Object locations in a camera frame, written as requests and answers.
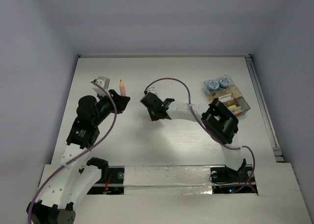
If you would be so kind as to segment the blue patterned tape roll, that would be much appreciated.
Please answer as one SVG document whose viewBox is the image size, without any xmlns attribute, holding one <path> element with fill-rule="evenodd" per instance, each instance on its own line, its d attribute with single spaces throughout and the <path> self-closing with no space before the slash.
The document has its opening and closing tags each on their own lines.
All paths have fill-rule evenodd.
<svg viewBox="0 0 314 224">
<path fill-rule="evenodd" d="M 209 80 L 207 83 L 207 88 L 210 92 L 218 91 L 219 87 L 220 87 L 220 85 L 219 85 L 218 81 L 216 81 L 214 79 Z"/>
</svg>

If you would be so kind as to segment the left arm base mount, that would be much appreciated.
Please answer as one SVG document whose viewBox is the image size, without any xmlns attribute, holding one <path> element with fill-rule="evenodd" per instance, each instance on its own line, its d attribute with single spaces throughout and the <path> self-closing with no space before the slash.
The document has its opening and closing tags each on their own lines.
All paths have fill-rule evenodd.
<svg viewBox="0 0 314 224">
<path fill-rule="evenodd" d="M 104 159 L 92 157 L 87 165 L 101 170 L 101 178 L 90 188 L 88 195 L 123 195 L 125 167 L 109 166 Z"/>
</svg>

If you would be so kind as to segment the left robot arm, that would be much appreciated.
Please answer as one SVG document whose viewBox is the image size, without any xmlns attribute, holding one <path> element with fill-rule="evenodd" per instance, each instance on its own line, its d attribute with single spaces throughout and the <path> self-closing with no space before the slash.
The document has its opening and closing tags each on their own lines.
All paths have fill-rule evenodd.
<svg viewBox="0 0 314 224">
<path fill-rule="evenodd" d="M 26 212 L 30 224 L 72 224 L 76 208 L 97 182 L 109 180 L 109 166 L 104 159 L 89 157 L 102 142 L 99 125 L 113 114 L 121 114 L 130 97 L 114 90 L 100 90 L 96 97 L 79 99 L 77 117 L 68 138 L 60 167 L 38 189 Z"/>
</svg>

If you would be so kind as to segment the black whiteboard marker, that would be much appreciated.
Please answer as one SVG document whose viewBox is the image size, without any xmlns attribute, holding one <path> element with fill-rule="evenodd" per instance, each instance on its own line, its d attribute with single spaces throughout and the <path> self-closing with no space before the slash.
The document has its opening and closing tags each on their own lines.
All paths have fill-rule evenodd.
<svg viewBox="0 0 314 224">
<path fill-rule="evenodd" d="M 218 97 L 218 99 L 223 99 L 223 98 L 228 98 L 228 97 L 232 97 L 232 93 L 220 96 Z"/>
</svg>

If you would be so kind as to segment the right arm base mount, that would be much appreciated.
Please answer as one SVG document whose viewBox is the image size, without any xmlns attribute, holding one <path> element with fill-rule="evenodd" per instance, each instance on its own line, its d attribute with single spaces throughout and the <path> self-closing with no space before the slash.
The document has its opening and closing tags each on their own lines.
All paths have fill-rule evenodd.
<svg viewBox="0 0 314 224">
<path fill-rule="evenodd" d="M 214 194 L 257 194 L 253 166 L 247 165 L 243 159 L 240 168 L 235 171 L 226 166 L 210 168 L 209 180 Z"/>
</svg>

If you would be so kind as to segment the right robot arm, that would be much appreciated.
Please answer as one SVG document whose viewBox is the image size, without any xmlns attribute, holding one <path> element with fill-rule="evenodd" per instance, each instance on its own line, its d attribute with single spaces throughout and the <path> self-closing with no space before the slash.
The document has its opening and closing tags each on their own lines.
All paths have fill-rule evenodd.
<svg viewBox="0 0 314 224">
<path fill-rule="evenodd" d="M 175 99 L 162 101 L 156 94 L 147 92 L 140 102 L 147 108 L 152 121 L 186 120 L 197 122 L 217 142 L 225 158 L 226 176 L 237 181 L 244 174 L 246 160 L 240 146 L 234 143 L 238 133 L 238 118 L 219 100 L 208 105 L 179 102 Z"/>
</svg>

